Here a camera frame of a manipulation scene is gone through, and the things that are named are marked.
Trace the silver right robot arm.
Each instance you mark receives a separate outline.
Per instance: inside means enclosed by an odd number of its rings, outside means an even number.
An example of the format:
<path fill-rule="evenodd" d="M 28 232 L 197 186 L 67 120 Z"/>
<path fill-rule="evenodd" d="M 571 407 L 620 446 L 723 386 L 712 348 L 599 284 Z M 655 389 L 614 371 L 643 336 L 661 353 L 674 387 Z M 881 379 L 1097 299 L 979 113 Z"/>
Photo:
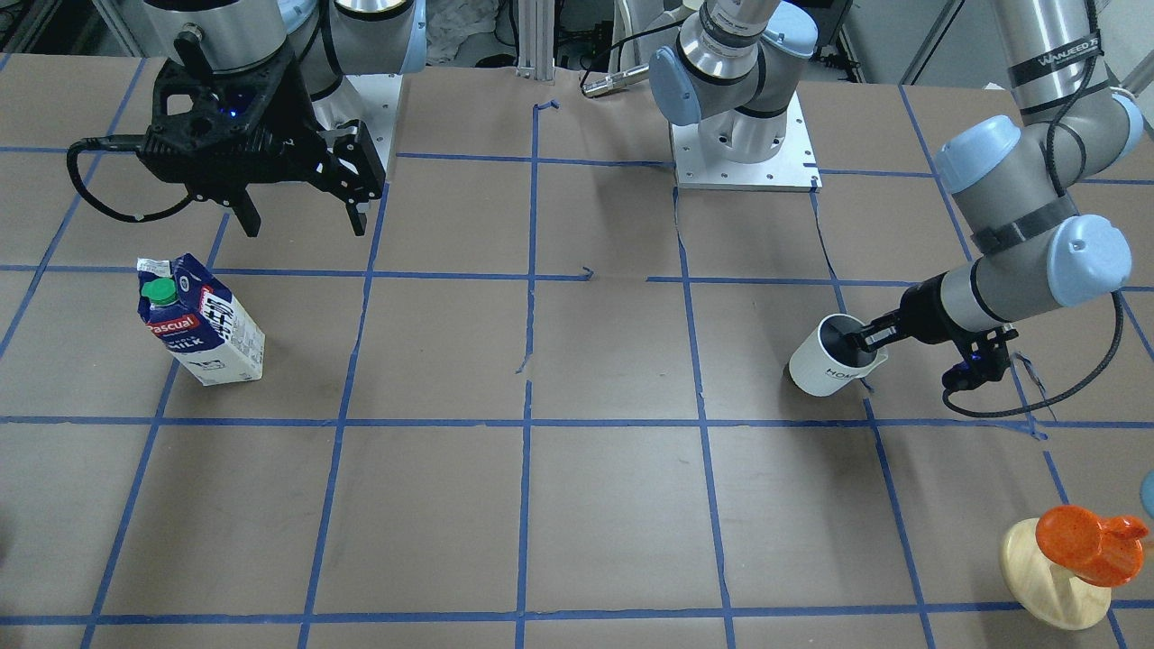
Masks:
<path fill-rule="evenodd" d="M 424 1 L 147 1 L 165 42 L 135 147 L 157 180 L 213 201 L 255 237 L 252 185 L 306 182 L 338 197 L 354 234 L 385 185 L 352 79 L 427 61 Z"/>

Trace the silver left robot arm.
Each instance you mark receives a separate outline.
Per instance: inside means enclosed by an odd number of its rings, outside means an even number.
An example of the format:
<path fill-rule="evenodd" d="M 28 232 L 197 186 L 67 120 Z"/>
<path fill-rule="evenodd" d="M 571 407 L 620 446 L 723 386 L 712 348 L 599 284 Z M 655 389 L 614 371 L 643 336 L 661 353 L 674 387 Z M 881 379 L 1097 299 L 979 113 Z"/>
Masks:
<path fill-rule="evenodd" d="M 911 288 L 896 311 L 845 334 L 854 349 L 914 338 L 986 359 L 1007 324 L 1121 290 L 1131 274 L 1121 230 L 1079 211 L 1067 193 L 1124 159 L 1142 136 L 1141 111 L 1097 64 L 1095 5 L 998 1 L 994 18 L 1021 119 L 992 115 L 935 159 L 977 258 Z"/>

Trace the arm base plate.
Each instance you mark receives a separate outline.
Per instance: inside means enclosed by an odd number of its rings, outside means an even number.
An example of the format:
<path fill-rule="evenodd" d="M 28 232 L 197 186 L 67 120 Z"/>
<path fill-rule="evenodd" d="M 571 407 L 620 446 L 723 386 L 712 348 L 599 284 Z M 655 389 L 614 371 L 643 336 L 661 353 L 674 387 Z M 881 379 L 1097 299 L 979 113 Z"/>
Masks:
<path fill-rule="evenodd" d="M 784 114 L 762 119 L 729 111 L 700 124 L 673 124 L 680 189 L 819 191 L 819 165 L 797 94 Z"/>
<path fill-rule="evenodd" d="M 342 79 L 337 90 L 313 102 L 319 124 L 325 129 L 337 128 L 339 124 L 351 120 L 366 124 L 385 179 L 390 179 L 394 172 L 405 82 L 407 77 L 400 74 L 350 75 Z"/>

